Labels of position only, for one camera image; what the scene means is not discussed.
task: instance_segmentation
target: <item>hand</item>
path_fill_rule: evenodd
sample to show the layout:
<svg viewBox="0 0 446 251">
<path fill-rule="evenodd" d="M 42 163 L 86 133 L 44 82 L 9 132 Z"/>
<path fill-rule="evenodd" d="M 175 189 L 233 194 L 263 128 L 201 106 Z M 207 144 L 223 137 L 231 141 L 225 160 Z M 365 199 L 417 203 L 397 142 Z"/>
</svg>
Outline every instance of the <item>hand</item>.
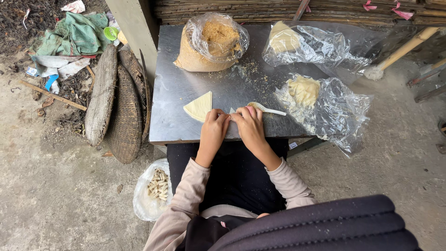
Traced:
<svg viewBox="0 0 446 251">
<path fill-rule="evenodd" d="M 206 120 L 201 127 L 200 147 L 195 158 L 198 165 L 206 168 L 211 166 L 211 162 L 226 135 L 229 120 L 229 114 L 224 113 L 221 109 L 212 109 L 207 113 Z"/>
<path fill-rule="evenodd" d="M 252 106 L 240 107 L 231 119 L 237 123 L 239 135 L 246 148 L 254 154 L 269 171 L 276 170 L 282 160 L 274 153 L 266 142 L 263 131 L 263 112 Z"/>
</svg>

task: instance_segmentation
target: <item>pink ribbon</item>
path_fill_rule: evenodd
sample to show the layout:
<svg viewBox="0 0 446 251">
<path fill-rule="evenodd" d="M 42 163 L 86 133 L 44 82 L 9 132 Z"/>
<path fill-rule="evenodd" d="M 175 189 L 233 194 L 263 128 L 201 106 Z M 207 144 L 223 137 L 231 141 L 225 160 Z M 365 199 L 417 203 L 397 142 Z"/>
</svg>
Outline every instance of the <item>pink ribbon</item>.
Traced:
<svg viewBox="0 0 446 251">
<path fill-rule="evenodd" d="M 369 5 L 372 2 L 372 0 L 368 0 L 366 4 L 363 4 L 363 7 L 366 11 L 369 11 L 371 9 L 376 9 L 378 6 L 371 6 Z"/>
<path fill-rule="evenodd" d="M 405 20 L 409 20 L 413 16 L 413 13 L 396 10 L 396 9 L 398 9 L 400 7 L 400 5 L 401 5 L 400 2 L 397 2 L 396 8 L 392 8 L 392 10 L 396 14 L 398 14 L 398 16 L 404 18 Z"/>
<path fill-rule="evenodd" d="M 305 12 L 311 12 L 310 7 L 307 5 L 307 7 L 305 8 Z"/>
</svg>

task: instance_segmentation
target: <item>green cloth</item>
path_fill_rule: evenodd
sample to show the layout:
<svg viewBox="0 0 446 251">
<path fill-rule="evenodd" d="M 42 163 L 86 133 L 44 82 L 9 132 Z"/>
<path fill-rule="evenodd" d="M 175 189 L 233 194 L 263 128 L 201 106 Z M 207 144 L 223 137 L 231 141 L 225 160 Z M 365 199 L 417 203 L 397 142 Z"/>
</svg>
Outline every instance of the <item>green cloth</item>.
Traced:
<svg viewBox="0 0 446 251">
<path fill-rule="evenodd" d="M 108 40 L 103 29 L 108 25 L 105 13 L 82 15 L 66 13 L 66 18 L 56 24 L 54 31 L 46 30 L 45 36 L 30 47 L 30 55 L 62 56 L 97 55 L 104 52 Z"/>
</svg>

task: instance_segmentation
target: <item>white plastic spoon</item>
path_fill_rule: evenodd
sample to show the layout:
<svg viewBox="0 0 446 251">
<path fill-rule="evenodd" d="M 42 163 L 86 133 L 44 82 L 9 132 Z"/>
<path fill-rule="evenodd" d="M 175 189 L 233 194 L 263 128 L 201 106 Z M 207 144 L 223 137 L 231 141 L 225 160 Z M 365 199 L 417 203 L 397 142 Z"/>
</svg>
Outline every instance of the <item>white plastic spoon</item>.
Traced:
<svg viewBox="0 0 446 251">
<path fill-rule="evenodd" d="M 273 110 L 273 109 L 268 109 L 257 102 L 249 102 L 248 105 L 255 107 L 255 108 L 259 108 L 264 113 L 275 113 L 275 114 L 279 114 L 282 116 L 286 116 L 286 113 L 284 113 L 284 112 Z"/>
</svg>

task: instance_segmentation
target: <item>stainless steel table top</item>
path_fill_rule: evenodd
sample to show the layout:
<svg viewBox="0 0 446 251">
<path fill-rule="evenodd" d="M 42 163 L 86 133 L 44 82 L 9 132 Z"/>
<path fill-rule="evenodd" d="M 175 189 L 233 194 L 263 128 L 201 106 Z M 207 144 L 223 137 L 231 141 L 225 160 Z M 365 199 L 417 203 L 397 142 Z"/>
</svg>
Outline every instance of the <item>stainless steel table top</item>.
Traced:
<svg viewBox="0 0 446 251">
<path fill-rule="evenodd" d="M 199 142 L 202 123 L 191 118 L 183 106 L 212 91 L 212 108 L 228 113 L 251 101 L 266 108 L 287 112 L 274 96 L 295 72 L 327 78 L 313 64 L 294 63 L 269 66 L 262 59 L 262 50 L 271 30 L 270 25 L 244 25 L 249 32 L 249 47 L 239 62 L 219 72 L 189 72 L 176 67 L 173 61 L 180 51 L 183 25 L 160 27 L 156 77 L 153 90 L 149 141 L 152 144 Z M 266 137 L 308 137 L 305 129 L 289 115 L 264 113 Z M 237 125 L 230 122 L 226 140 L 239 140 Z"/>
</svg>

